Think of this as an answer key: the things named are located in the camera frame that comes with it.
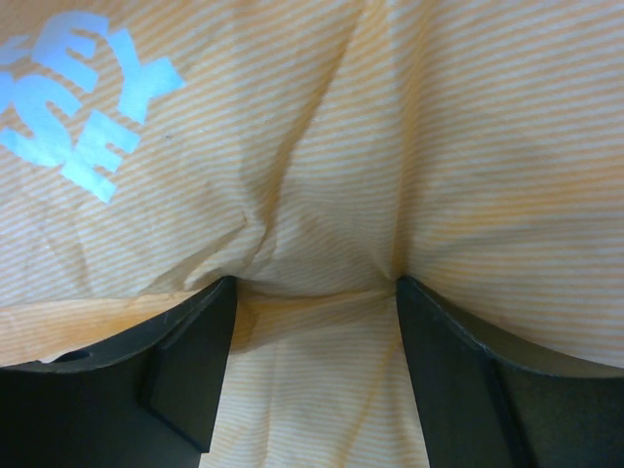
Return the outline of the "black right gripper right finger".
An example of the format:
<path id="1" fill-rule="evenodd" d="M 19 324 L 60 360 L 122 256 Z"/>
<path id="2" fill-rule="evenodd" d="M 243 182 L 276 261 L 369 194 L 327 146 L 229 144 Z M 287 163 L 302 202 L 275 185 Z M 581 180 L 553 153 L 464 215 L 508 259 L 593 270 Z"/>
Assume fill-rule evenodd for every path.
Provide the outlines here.
<path id="1" fill-rule="evenodd" d="M 527 341 L 412 277 L 396 306 L 430 466 L 622 466 L 621 368 Z"/>

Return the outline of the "orange mickey mouse pillowcase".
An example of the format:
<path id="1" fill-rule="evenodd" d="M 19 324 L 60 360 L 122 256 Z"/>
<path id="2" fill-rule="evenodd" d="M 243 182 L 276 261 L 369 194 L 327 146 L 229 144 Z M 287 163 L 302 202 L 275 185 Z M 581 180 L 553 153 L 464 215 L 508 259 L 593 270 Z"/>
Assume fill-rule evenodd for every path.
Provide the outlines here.
<path id="1" fill-rule="evenodd" d="M 619 1 L 5 1 L 1 362 L 219 277 L 205 467 L 424 467 L 409 275 L 623 363 Z"/>

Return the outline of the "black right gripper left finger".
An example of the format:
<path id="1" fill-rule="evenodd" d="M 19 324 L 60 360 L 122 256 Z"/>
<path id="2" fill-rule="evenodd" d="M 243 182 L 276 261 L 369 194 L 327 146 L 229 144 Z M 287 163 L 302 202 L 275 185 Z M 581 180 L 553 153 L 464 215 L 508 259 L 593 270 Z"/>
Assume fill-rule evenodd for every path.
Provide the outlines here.
<path id="1" fill-rule="evenodd" d="M 222 278 L 50 363 L 1 371 L 5 467 L 195 467 L 207 453 L 237 311 Z"/>

